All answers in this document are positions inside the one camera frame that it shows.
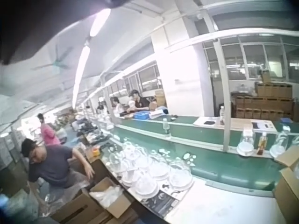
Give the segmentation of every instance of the man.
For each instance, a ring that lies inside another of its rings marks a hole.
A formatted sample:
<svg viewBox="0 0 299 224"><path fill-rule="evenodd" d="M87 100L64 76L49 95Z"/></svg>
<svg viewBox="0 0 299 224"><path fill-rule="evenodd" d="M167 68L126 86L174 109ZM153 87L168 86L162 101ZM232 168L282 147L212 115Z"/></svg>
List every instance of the man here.
<svg viewBox="0 0 299 224"><path fill-rule="evenodd" d="M29 188L41 205L47 205L47 203L41 199L35 188L34 183L38 178L41 177L49 183L50 195L54 195L57 200L64 193L64 189L83 180L91 179L94 174L84 156L78 150L66 146L38 146L36 141L25 139L21 145L21 153L25 158L29 158ZM70 169L68 159L72 157L83 165L87 178Z"/></svg>
<svg viewBox="0 0 299 224"><path fill-rule="evenodd" d="M150 110L149 108L150 102L146 98L141 97L137 90L132 90L129 96L133 97L133 100L135 101L135 107L128 108L127 109L128 113Z"/></svg>
<svg viewBox="0 0 299 224"><path fill-rule="evenodd" d="M45 123L43 115L39 113L37 118L41 122L41 135L45 145L59 145L60 141L55 135L55 131Z"/></svg>

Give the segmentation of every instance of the gray t-shirt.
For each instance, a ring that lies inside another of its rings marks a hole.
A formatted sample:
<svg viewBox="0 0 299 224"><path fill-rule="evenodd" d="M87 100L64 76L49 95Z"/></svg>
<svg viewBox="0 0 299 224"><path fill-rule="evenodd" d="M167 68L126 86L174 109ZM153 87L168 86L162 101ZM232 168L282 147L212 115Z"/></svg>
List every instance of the gray t-shirt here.
<svg viewBox="0 0 299 224"><path fill-rule="evenodd" d="M70 165L68 159L72 157L72 148L62 145L45 146L47 157L41 163L29 165L28 181L36 182L43 178L53 187L67 188Z"/></svg>

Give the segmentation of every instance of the ceiling fan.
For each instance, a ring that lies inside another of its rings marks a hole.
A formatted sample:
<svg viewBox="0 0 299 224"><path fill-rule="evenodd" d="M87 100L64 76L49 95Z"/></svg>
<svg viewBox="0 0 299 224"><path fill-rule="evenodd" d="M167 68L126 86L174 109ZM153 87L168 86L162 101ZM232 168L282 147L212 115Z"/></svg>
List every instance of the ceiling fan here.
<svg viewBox="0 0 299 224"><path fill-rule="evenodd" d="M56 59L53 63L51 64L45 64L45 65L41 65L41 66L37 66L35 68L32 68L32 70L39 70L39 69L43 69L43 68L47 68L47 67L51 67L54 66L56 68L59 69L65 69L65 70L69 70L71 69L70 66L66 65L63 63L63 60L73 51L73 47L69 47L61 56L59 56L58 54L58 46L57 44L55 45L55 56Z"/></svg>

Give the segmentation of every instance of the blue tray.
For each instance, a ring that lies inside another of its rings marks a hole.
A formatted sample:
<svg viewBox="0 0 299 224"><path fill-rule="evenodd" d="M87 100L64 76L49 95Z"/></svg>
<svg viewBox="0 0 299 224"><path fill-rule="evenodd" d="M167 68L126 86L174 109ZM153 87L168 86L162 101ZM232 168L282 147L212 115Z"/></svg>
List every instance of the blue tray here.
<svg viewBox="0 0 299 224"><path fill-rule="evenodd" d="M150 112L149 111L136 112L136 113L134 113L134 119L138 119L138 120L150 119Z"/></svg>

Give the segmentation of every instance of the person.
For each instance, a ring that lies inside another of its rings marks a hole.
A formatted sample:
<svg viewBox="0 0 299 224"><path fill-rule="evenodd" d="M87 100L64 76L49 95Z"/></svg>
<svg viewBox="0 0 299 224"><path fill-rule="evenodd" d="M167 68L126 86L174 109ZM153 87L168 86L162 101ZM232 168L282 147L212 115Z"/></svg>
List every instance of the person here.
<svg viewBox="0 0 299 224"><path fill-rule="evenodd" d="M135 107L130 107L127 109L127 112L137 112L137 111L149 111L150 110L150 102L144 98L141 97L139 92L137 90L132 90L130 95L130 97L133 97L134 101L135 101Z"/></svg>
<svg viewBox="0 0 299 224"><path fill-rule="evenodd" d="M112 104L115 106L114 113L120 114L124 112L124 109L117 97L112 97Z"/></svg>
<svg viewBox="0 0 299 224"><path fill-rule="evenodd" d="M57 194L78 182L91 179L94 170L77 150L62 145L38 146L36 141L25 139L21 144L21 153L29 158L28 185L40 205L47 203L39 196L35 188L38 178L43 178L49 183L50 194ZM68 160L76 158L84 167L86 176L70 169Z"/></svg>
<svg viewBox="0 0 299 224"><path fill-rule="evenodd" d="M55 131L49 125L45 123L45 119L41 113L37 115L37 118L41 122L41 135L45 145L59 145L60 141L55 135Z"/></svg>

